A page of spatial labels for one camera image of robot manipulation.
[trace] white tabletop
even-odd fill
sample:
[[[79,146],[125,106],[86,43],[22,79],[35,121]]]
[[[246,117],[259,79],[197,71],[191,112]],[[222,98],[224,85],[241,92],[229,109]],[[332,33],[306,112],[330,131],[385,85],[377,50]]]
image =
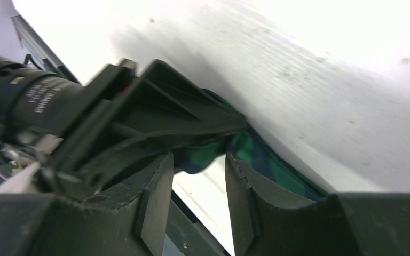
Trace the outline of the white tabletop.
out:
[[[410,1],[13,1],[81,82],[163,59],[328,191],[410,192]]]

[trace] smudge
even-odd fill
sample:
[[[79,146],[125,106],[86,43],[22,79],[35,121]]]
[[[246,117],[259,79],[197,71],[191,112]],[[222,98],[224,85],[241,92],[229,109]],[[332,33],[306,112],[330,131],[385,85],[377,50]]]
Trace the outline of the smudge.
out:
[[[408,59],[408,58],[403,58],[403,59],[400,60],[400,63],[401,63],[402,65],[408,65],[408,64],[410,63],[410,59]]]
[[[318,58],[316,58],[315,60],[316,60],[318,63],[323,63],[323,62],[326,61],[326,59],[323,58],[323,57],[318,57]]]

